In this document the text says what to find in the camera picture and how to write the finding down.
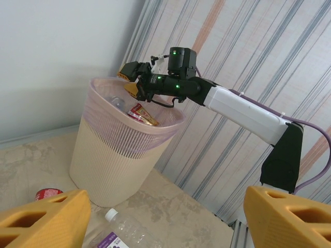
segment beige floor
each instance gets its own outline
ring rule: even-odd
[[[34,200],[39,188],[76,189],[68,171],[76,133],[0,150],[0,210]],[[92,216],[84,246],[100,226],[99,207]],[[140,190],[115,207],[138,219],[165,248],[229,248],[232,230],[167,178],[153,170]]]

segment white arm segment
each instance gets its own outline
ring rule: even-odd
[[[279,141],[288,127],[286,123],[289,123],[221,86],[212,87],[203,104],[270,145]]]

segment bottle label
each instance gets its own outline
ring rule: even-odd
[[[111,232],[97,246],[97,248],[129,248],[114,232]]]

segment white wall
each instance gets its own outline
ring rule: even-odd
[[[79,123],[116,75],[143,0],[0,1],[0,141]]]

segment black cable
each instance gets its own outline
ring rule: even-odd
[[[172,101],[172,105],[167,105],[167,104],[164,104],[164,103],[161,103],[161,102],[157,102],[157,101],[154,101],[153,99],[151,100],[151,102],[153,103],[156,103],[162,107],[168,107],[168,108],[172,108],[172,107],[175,107],[175,100],[179,100],[178,97],[174,97],[171,101]]]

